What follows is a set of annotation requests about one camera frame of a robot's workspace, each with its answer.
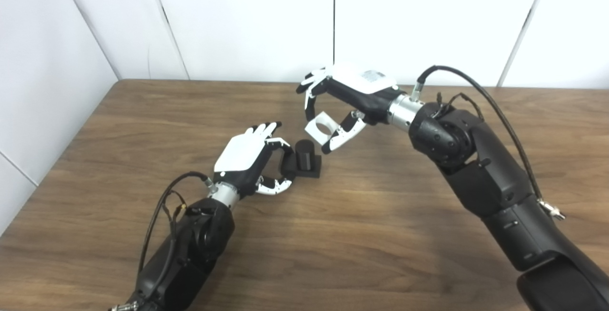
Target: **black cylinder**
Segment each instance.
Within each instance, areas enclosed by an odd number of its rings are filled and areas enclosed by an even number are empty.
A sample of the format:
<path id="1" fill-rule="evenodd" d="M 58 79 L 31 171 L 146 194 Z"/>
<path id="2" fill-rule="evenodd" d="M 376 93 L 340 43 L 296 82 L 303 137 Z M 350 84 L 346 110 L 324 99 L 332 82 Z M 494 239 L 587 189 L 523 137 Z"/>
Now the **black cylinder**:
<path id="1" fill-rule="evenodd" d="M 313 171 L 315 169 L 315 146 L 311 140 L 296 142 L 296 166 L 298 170 Z"/>

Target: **wood grain tabletop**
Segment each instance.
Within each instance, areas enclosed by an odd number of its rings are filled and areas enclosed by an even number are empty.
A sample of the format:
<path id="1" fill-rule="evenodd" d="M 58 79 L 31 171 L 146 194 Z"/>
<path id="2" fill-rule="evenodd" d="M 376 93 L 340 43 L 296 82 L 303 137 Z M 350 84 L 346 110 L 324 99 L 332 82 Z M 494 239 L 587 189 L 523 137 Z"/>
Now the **wood grain tabletop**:
<path id="1" fill-rule="evenodd" d="M 0 237 L 0 309 L 99 311 L 124 302 L 146 226 L 174 177 L 212 173 L 230 138 L 251 125 L 280 120 L 276 136 L 291 144 L 309 138 L 295 86 L 117 83 Z M 422 98 L 435 100 L 439 90 L 477 100 L 516 153 L 472 88 L 429 86 Z M 559 228 L 609 272 L 609 90 L 489 92 L 520 136 L 544 197 L 568 216 Z M 328 95 L 318 99 L 317 111 L 336 120 L 350 111 Z M 274 156 L 266 172 L 278 162 Z M 205 191 L 195 179 L 177 189 L 191 202 Z M 320 179 L 248 197 L 234 216 L 235 233 L 192 311 L 527 309 L 518 272 L 481 221 L 391 126 L 366 127 L 323 157 Z M 167 228 L 156 227 L 152 250 Z"/>

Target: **cable connector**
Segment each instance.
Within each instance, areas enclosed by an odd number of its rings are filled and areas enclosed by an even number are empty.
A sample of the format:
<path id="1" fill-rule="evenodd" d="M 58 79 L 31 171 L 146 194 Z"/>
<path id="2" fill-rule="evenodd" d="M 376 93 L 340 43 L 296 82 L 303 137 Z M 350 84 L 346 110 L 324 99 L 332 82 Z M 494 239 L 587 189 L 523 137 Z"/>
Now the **cable connector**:
<path id="1" fill-rule="evenodd" d="M 135 301 L 129 304 L 116 305 L 112 309 L 108 309 L 108 311 L 137 311 L 138 308 L 139 304 L 137 301 Z"/>
<path id="2" fill-rule="evenodd" d="M 415 84 L 415 87 L 413 88 L 413 92 L 411 93 L 411 101 L 416 102 L 419 99 L 419 96 L 421 95 L 422 92 L 422 87 L 423 87 L 424 83 L 420 83 L 417 81 L 417 84 Z"/>
<path id="3" fill-rule="evenodd" d="M 216 192 L 218 192 L 218 187 L 214 184 L 213 181 L 211 181 L 211 179 L 209 179 L 209 177 L 207 179 L 205 179 L 203 182 L 205 183 L 205 186 L 207 186 L 207 188 L 209 188 L 209 192 L 211 194 L 215 194 Z"/>
<path id="4" fill-rule="evenodd" d="M 543 200 L 538 200 L 537 203 L 539 203 L 539 206 L 541 206 L 541 208 L 546 212 L 546 214 L 548 214 L 548 216 L 552 216 L 559 221 L 563 221 L 566 219 L 566 216 L 563 215 L 559 208 L 554 207 L 550 203 Z"/>

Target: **panel seam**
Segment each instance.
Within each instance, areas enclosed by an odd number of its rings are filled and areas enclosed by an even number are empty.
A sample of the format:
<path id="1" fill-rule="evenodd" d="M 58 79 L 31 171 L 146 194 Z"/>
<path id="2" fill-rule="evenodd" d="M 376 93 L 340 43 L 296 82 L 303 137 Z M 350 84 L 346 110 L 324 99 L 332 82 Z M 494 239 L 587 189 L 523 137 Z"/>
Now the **panel seam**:
<path id="1" fill-rule="evenodd" d="M 12 161 L 8 156 L 6 156 L 2 151 L 0 151 L 0 156 L 4 157 L 4 159 L 6 159 L 6 161 L 15 168 L 15 170 L 17 170 L 19 173 L 21 173 L 22 176 L 24 176 L 24 178 L 26 178 L 30 183 L 32 183 L 32 185 L 34 185 L 35 187 L 38 187 L 38 183 L 36 183 L 29 175 L 28 173 L 24 172 L 24 170 L 22 170 L 21 168 L 19 168 L 19 166 L 17 166 L 17 164 Z"/>
<path id="2" fill-rule="evenodd" d="M 503 71 L 501 72 L 499 80 L 497 81 L 497 87 L 503 86 L 505 77 L 507 77 L 507 74 L 511 68 L 511 64 L 514 62 L 514 59 L 516 58 L 516 54 L 518 53 L 518 50 L 520 49 L 520 44 L 522 44 L 522 40 L 524 40 L 524 36 L 526 35 L 527 30 L 529 29 L 529 25 L 530 25 L 531 21 L 533 20 L 533 15 L 535 15 L 535 11 L 537 10 L 537 7 L 539 6 L 540 1 L 541 0 L 533 0 L 533 4 L 531 5 L 529 12 L 527 13 L 527 17 L 524 19 L 524 23 L 522 24 L 522 27 L 520 28 L 520 33 L 518 34 L 518 37 L 516 38 L 516 42 L 514 43 L 514 46 L 511 49 L 510 56 L 507 58 L 507 62 L 505 62 Z"/>
<path id="3" fill-rule="evenodd" d="M 91 20 L 89 19 L 89 16 L 87 16 L 87 14 L 84 12 L 84 10 L 80 7 L 80 4 L 78 3 L 78 1 L 72 0 L 72 2 L 74 2 L 74 5 L 76 5 L 76 9 L 78 10 L 78 12 L 80 13 L 80 16 L 83 18 L 83 20 L 85 21 L 85 24 L 89 28 L 89 32 L 91 32 L 91 35 L 93 35 L 93 39 L 97 43 L 100 51 L 102 51 L 102 54 L 104 55 L 104 58 L 106 58 L 106 61 L 108 62 L 109 66 L 110 66 L 110 69 L 112 70 L 112 72 L 116 76 L 116 80 L 122 80 L 122 76 L 118 72 L 118 69 L 116 68 L 116 66 L 110 60 L 110 58 L 108 56 L 108 53 L 106 53 L 106 51 L 104 50 L 104 46 L 102 46 L 102 44 L 100 43 L 99 38 L 98 38 L 98 36 L 97 36 L 97 34 L 96 34 L 95 30 L 94 30 L 94 27 L 91 24 Z"/>
<path id="4" fill-rule="evenodd" d="M 163 14 L 163 20 L 165 21 L 165 26 L 167 27 L 167 30 L 169 31 L 169 36 L 171 38 L 171 43 L 172 45 L 174 45 L 174 49 L 176 49 L 176 52 L 178 53 L 178 57 L 180 58 L 180 62 L 182 64 L 182 68 L 184 69 L 184 73 L 187 75 L 187 79 L 190 80 L 190 75 L 188 73 L 188 69 L 187 69 L 187 65 L 184 62 L 184 57 L 182 56 L 182 52 L 180 51 L 180 46 L 178 46 L 178 41 L 176 40 L 176 36 L 174 35 L 174 30 L 171 28 L 171 24 L 169 23 L 169 18 L 167 17 L 167 13 L 165 12 L 165 6 L 163 6 L 163 1 L 162 0 L 156 0 L 157 1 L 157 5 L 160 9 L 160 11 Z"/>

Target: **white hand cover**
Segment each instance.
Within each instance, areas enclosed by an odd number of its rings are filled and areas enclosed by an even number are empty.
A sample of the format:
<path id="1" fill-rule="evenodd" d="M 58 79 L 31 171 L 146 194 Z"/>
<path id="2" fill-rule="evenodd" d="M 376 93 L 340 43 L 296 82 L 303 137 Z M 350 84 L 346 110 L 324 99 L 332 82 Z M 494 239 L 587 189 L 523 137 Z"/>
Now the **white hand cover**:
<path id="1" fill-rule="evenodd" d="M 268 126 L 263 123 L 256 130 L 250 127 L 245 133 L 231 138 L 216 161 L 214 171 L 234 172 L 249 169 L 265 147 L 267 140 L 276 140 L 268 138 L 276 127 L 275 122 Z"/>

